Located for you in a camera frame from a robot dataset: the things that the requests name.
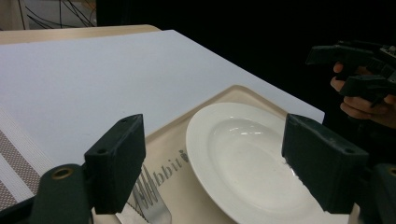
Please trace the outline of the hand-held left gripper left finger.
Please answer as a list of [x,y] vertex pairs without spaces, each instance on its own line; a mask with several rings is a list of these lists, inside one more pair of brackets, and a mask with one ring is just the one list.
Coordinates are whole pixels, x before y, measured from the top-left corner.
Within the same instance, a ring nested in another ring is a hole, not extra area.
[[90,200],[97,214],[120,213],[146,158],[142,114],[117,121],[85,154]]

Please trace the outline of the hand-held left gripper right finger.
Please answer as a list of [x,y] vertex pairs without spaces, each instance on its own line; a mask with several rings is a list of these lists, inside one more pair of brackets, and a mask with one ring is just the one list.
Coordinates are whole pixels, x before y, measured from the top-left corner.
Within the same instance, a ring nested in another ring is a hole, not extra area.
[[313,119],[288,114],[281,155],[322,210],[351,212],[366,151]]

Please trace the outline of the silver table knife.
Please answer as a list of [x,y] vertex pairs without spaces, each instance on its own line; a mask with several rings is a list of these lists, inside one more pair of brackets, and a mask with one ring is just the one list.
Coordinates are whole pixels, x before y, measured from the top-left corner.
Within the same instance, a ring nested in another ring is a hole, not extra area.
[[116,214],[116,217],[121,224],[148,224],[128,203],[120,213]]

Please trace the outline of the silver fork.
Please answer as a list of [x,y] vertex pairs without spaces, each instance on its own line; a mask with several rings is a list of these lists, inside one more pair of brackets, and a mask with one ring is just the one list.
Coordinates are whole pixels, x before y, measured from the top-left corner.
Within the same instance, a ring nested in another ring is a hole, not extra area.
[[145,165],[142,166],[141,174],[136,179],[133,196],[149,224],[172,224],[171,212]]

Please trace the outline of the beige plastic tray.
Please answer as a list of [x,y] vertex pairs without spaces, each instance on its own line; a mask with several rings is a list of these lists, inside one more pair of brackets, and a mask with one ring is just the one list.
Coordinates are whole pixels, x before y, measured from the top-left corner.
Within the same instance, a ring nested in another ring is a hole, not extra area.
[[[218,103],[251,105],[282,119],[286,117],[283,108],[256,92],[231,86],[150,134],[146,139],[145,165],[172,214],[173,224],[238,224],[209,197],[192,170],[186,147],[186,132],[193,115]],[[347,216],[347,224],[356,223],[355,212]]]

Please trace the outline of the white deep plate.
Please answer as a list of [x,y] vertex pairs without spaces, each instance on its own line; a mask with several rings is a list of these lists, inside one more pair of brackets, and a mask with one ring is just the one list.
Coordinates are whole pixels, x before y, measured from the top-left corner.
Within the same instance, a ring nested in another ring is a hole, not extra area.
[[281,156],[285,120],[251,105],[218,103],[191,118],[192,170],[238,224],[347,224],[323,211]]

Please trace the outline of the white foam board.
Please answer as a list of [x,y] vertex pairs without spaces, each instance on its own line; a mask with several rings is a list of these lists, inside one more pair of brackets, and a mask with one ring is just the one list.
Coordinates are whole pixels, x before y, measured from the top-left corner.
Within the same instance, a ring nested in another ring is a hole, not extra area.
[[143,114],[151,133],[233,85],[324,118],[176,31],[0,45],[0,106],[53,164],[80,162],[123,117]]

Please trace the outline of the grey striped placemat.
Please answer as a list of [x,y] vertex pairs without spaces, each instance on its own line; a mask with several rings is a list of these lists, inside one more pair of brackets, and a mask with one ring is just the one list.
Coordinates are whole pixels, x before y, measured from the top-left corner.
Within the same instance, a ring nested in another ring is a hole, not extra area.
[[34,197],[53,162],[0,106],[0,211]]

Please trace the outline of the light wooden table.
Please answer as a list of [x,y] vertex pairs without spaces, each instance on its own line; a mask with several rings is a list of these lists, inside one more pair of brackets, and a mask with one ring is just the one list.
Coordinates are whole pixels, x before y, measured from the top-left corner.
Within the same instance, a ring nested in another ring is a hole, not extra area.
[[0,45],[80,39],[111,35],[129,35],[158,31],[159,28],[148,24],[67,29],[0,31]]

